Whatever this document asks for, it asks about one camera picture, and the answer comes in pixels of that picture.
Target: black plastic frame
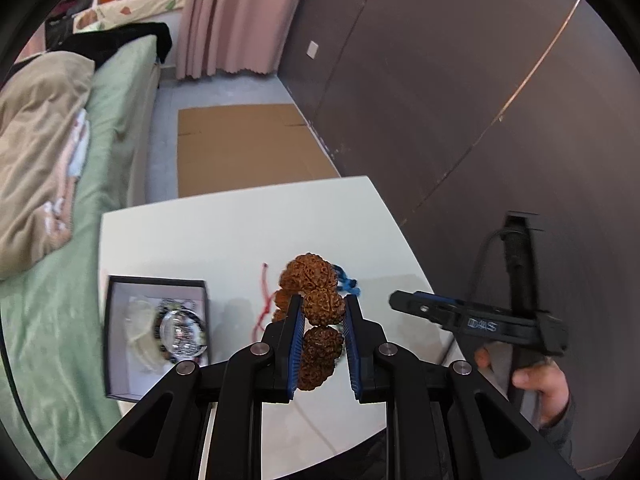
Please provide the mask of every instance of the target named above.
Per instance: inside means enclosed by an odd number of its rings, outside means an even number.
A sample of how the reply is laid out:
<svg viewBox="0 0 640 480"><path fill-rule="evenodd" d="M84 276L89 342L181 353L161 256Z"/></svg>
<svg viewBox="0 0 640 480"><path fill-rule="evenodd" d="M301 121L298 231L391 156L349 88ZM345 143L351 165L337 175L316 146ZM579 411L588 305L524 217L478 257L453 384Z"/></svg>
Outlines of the black plastic frame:
<svg viewBox="0 0 640 480"><path fill-rule="evenodd" d="M115 283L137 283L140 285L169 285L169 286L193 286L204 291L204 323L207 334L207 360L212 364L211 341L209 340L209 293L207 283L204 280L174 280L172 278L146 278L143 276L109 276L107 285L107 297L104 305L104 323L102 326L102 377L104 380L104 395L108 399L122 400L124 402L137 402L111 393L111 371L109 369L109 333L111 329L111 296Z"/></svg>
<svg viewBox="0 0 640 480"><path fill-rule="evenodd" d="M0 420L0 471L8 472L9 478L20 480L38 480L31 468L22 458L20 451L15 447L14 441L7 433Z"/></svg>

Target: black cable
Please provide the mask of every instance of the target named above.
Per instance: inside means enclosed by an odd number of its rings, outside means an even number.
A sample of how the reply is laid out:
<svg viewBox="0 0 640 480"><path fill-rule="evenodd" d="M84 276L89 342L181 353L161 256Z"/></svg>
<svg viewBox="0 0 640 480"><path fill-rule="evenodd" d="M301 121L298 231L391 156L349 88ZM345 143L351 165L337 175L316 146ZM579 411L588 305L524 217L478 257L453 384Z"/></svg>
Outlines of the black cable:
<svg viewBox="0 0 640 480"><path fill-rule="evenodd" d="M2 331L2 315L0 315L0 356L2 357L2 366L4 367L4 373L6 374L6 380L9 383L9 389L11 390L11 395L14 398L15 407L18 408L18 413L20 413L20 418L24 422L24 425L27 427L27 431L29 432L29 435L33 440L33 443L38 448L38 451L40 452L44 461L47 463L47 465L51 469L51 472L55 475L55 477L58 480L62 480L62 476L60 476L60 473L58 473L58 470L53 465L53 462L49 458L49 455L47 455L47 452L44 451L44 448L42 447L40 440L36 436L35 431L33 431L33 428L31 427L29 419L27 418L27 414L24 411L24 407L22 406L22 402L20 401L20 396L18 395L18 388L15 386L14 374L11 371L11 364L9 363L9 355L7 354L6 345L4 343L4 332Z"/></svg>
<svg viewBox="0 0 640 480"><path fill-rule="evenodd" d="M500 229L496 229L492 233L490 233L480 245L478 249L478 254L476 254L476 261L474 262L474 267L471 271L471 277L469 278L469 284L466 288L466 296L464 301L470 303L473 301L476 292L478 291L478 285L480 284L480 279L482 278L482 272L484 271L484 264L486 263L486 256L489 252L489 247L491 246L491 242L493 242L498 236L502 236L505 234L522 234L521 231L517 231L515 229L505 229L501 227ZM453 344L456 342L456 337L451 334L449 336L449 341L447 342L446 348L440 353L440 357L438 358L438 364L443 364L446 361L449 352L453 348Z"/></svg>

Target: black box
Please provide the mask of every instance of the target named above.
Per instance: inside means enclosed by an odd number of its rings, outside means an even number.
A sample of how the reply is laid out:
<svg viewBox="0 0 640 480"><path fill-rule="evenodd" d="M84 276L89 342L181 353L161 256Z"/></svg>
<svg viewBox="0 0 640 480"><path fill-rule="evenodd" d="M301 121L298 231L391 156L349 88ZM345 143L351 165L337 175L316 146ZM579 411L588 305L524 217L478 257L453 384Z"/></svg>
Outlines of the black box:
<svg viewBox="0 0 640 480"><path fill-rule="evenodd" d="M161 356L161 341L154 336L159 314L152 317L153 312L160 312L162 302L169 299L181 300L187 310L204 321L207 349L198 360L200 366L210 364L209 299L204 281L109 276L102 359L104 388L110 399L137 402L175 365ZM154 322L147 334L140 327L151 319ZM140 336L134 339L132 334Z"/></svg>

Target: beige blanket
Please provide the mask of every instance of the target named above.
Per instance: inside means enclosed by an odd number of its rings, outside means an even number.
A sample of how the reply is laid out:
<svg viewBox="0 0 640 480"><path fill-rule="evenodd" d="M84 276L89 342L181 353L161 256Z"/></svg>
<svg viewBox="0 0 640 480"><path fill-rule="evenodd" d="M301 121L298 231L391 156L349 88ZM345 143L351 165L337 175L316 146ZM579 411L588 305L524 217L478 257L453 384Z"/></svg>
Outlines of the beige blanket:
<svg viewBox="0 0 640 480"><path fill-rule="evenodd" d="M0 92L0 280L71 239L94 62L51 52Z"/></svg>

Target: sleeve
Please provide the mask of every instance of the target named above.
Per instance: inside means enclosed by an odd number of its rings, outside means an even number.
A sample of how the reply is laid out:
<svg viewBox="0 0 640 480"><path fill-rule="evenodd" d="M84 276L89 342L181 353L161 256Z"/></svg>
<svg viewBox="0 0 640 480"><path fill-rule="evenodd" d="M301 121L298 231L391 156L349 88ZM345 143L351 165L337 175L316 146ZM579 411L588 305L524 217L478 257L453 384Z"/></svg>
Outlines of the sleeve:
<svg viewBox="0 0 640 480"><path fill-rule="evenodd" d="M564 409L560 419L552 426L540 427L540 435L551 444L562 458L571 465L571 430L574 426L575 402L573 396L569 397L569 403Z"/></svg>

